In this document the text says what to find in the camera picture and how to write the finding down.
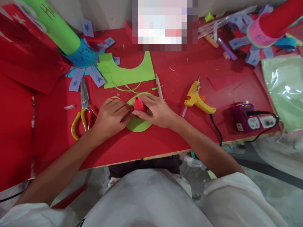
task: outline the red table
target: red table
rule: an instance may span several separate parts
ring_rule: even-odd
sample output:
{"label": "red table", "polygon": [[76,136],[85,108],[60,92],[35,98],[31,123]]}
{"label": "red table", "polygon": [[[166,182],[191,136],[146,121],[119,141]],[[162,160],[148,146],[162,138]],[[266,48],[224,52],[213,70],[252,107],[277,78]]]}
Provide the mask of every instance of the red table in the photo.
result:
{"label": "red table", "polygon": [[[134,68],[143,60],[144,52],[138,51],[136,46],[131,44],[124,29],[105,31],[100,35],[104,38],[112,37],[115,40],[116,43],[107,49],[106,53],[112,52],[113,56],[121,57],[121,67]],[[217,108],[213,116],[223,135],[223,141],[255,136],[260,131],[250,134],[237,131],[230,107],[235,101],[248,100],[255,105],[256,110],[273,111],[267,93],[254,74],[253,67],[245,64],[244,58],[228,61],[223,58],[222,53],[221,47],[215,49],[206,40],[200,39],[198,44],[188,45],[187,51],[153,51],[151,58],[154,71],[163,85],[164,99],[177,114],[182,114],[190,85],[200,77],[200,95],[207,96],[205,101],[207,105]],[[208,77],[224,80],[237,77],[238,81],[215,91]],[[117,89],[103,87],[96,89],[89,76],[85,76],[85,80],[90,93],[90,102],[95,103],[97,109],[112,96],[119,94],[119,97],[127,102],[135,95],[132,92],[121,92]],[[36,97],[37,117],[32,156],[38,157],[35,164],[37,173],[75,142],[70,131],[72,122],[81,109],[81,103],[79,92],[68,91],[70,81],[71,78],[62,77],[50,94],[39,93]],[[143,82],[136,92],[145,92],[154,87],[156,87],[155,80]],[[158,95],[157,90],[150,93]],[[77,107],[68,111],[63,109],[72,104],[76,104]],[[200,109],[188,108],[185,119],[202,133],[219,142],[218,134],[209,116]],[[78,134],[83,134],[83,126],[80,125],[78,128],[80,129]],[[272,131],[279,130],[280,128],[276,127]],[[189,149],[186,142],[168,129],[155,125],[141,133],[124,129],[95,149],[81,168],[111,165],[157,155],[169,156],[172,152],[186,149]]]}

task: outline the scissor blade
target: scissor blade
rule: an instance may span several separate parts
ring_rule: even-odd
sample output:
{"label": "scissor blade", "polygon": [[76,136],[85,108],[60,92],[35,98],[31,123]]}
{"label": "scissor blade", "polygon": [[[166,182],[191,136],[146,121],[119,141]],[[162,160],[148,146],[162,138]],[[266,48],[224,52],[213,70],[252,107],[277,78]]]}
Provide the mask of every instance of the scissor blade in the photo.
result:
{"label": "scissor blade", "polygon": [[82,109],[88,109],[89,106],[88,91],[83,77],[81,80],[81,105],[82,105]]}

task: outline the white wall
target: white wall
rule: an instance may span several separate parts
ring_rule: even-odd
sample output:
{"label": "white wall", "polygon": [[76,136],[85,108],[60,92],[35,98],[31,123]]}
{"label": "white wall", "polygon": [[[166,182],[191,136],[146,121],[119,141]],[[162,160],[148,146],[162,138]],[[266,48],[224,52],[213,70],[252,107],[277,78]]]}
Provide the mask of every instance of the white wall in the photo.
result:
{"label": "white wall", "polygon": [[[251,5],[275,5],[284,0],[198,0],[198,15],[208,12],[221,15],[239,11]],[[14,2],[1,0],[1,5]],[[48,0],[63,19],[75,30],[83,31],[81,18],[93,21],[95,31],[125,27],[126,20],[132,20],[132,0]]]}

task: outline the glue gun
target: glue gun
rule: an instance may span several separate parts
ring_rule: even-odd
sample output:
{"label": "glue gun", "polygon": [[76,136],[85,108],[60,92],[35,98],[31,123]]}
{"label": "glue gun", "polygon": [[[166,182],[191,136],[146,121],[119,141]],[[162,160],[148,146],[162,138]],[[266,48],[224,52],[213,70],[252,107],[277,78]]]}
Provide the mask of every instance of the glue gun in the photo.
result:
{"label": "glue gun", "polygon": [[185,102],[184,102],[185,109],[184,109],[184,112],[182,115],[183,117],[185,115],[187,107],[192,107],[193,105],[196,105],[198,108],[200,108],[202,111],[204,111],[207,114],[214,114],[216,112],[215,108],[212,108],[204,103],[205,97],[202,97],[203,98],[203,100],[202,100],[201,97],[199,96],[199,89],[201,87],[199,79],[200,79],[200,77],[198,78],[197,81],[195,81],[192,84],[192,86],[187,94],[188,100],[185,100]]}

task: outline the green paper tube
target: green paper tube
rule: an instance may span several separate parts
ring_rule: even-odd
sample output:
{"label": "green paper tube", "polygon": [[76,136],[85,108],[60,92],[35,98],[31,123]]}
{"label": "green paper tube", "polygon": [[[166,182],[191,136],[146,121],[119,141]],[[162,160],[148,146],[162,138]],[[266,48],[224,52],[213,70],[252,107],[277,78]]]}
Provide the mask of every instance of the green paper tube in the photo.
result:
{"label": "green paper tube", "polygon": [[[35,11],[37,17],[27,9],[22,2],[26,3]],[[17,1],[19,7],[31,14],[29,18],[38,20],[47,29],[46,34],[57,44],[57,46],[66,54],[71,55],[80,46],[80,39],[76,33],[67,25],[67,23],[51,8],[45,0],[20,0]]]}

